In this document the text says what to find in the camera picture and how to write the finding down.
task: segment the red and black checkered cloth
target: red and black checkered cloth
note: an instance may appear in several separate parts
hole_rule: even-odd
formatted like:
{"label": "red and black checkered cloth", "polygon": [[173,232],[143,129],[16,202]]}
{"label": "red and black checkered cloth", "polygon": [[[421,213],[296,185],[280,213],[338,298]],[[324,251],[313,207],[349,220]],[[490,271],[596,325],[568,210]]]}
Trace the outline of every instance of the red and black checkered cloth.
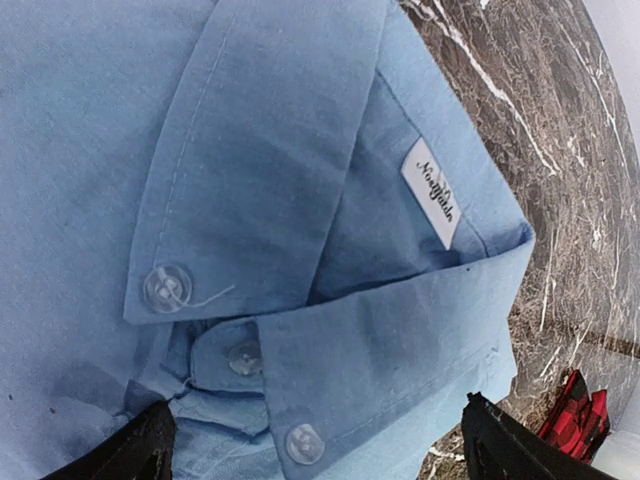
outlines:
{"label": "red and black checkered cloth", "polygon": [[575,370],[538,436],[584,463],[591,463],[610,429],[607,391],[589,399],[587,384]]}

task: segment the wrinkled fabric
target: wrinkled fabric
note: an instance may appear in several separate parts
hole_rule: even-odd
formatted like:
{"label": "wrinkled fabric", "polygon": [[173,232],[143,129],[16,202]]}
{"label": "wrinkled fabric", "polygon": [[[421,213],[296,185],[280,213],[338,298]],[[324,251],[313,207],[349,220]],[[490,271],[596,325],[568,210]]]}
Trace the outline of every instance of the wrinkled fabric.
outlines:
{"label": "wrinkled fabric", "polygon": [[[0,478],[159,398],[178,480],[415,478],[469,391],[508,393],[533,232],[395,1],[0,13]],[[400,174],[419,139],[450,250]],[[169,314],[142,295],[163,265],[193,283]],[[247,341],[257,377],[229,368]],[[286,449],[302,424],[313,465]]]}

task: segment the denim shirt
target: denim shirt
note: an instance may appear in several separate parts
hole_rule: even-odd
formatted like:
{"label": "denim shirt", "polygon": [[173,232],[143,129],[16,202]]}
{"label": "denim shirt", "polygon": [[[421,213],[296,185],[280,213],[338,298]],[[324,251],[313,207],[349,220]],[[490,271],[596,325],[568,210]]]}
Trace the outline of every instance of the denim shirt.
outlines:
{"label": "denim shirt", "polygon": [[0,478],[164,398],[178,480],[413,479],[508,394],[534,235],[395,0],[0,13]]}

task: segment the white label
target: white label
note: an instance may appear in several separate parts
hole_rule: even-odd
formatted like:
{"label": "white label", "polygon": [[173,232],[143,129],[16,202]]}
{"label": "white label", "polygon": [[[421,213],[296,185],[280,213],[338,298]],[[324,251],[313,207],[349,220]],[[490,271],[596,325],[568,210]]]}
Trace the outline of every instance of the white label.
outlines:
{"label": "white label", "polygon": [[402,165],[402,176],[431,222],[444,248],[449,250],[460,222],[460,208],[451,186],[421,138]]}

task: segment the transparent plastic button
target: transparent plastic button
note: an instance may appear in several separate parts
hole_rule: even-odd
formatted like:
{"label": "transparent plastic button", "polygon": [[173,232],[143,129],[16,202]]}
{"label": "transparent plastic button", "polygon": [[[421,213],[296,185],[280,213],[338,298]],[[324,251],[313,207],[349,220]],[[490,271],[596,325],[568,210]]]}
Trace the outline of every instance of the transparent plastic button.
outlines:
{"label": "transparent plastic button", "polygon": [[287,453],[300,465],[313,465],[324,455],[324,442],[313,427],[305,423],[287,435]]}
{"label": "transparent plastic button", "polygon": [[191,289],[191,277],[182,268],[158,267],[144,281],[144,301],[154,312],[177,312],[191,298]]}
{"label": "transparent plastic button", "polygon": [[252,377],[262,371],[262,352],[258,342],[242,343],[229,351],[229,367],[238,375]]}

